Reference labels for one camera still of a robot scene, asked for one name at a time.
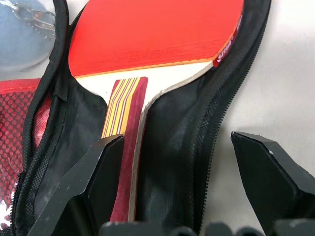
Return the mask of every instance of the mesh pocket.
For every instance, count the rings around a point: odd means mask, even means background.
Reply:
[[[10,225],[12,198],[23,171],[22,134],[29,105],[39,79],[0,82],[0,230]],[[35,117],[34,145],[37,147],[46,128],[50,99]]]

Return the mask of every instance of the table tennis paddle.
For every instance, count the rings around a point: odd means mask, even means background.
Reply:
[[[135,216],[146,114],[163,94],[217,67],[234,42],[244,0],[90,0],[72,38],[71,74],[108,104],[102,137],[125,135],[111,221]]]

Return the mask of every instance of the striped wooden handle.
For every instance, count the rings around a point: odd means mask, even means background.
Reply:
[[[117,80],[111,93],[102,138],[115,134],[125,136],[120,179],[111,221],[128,220],[132,163],[147,84],[147,77]]]

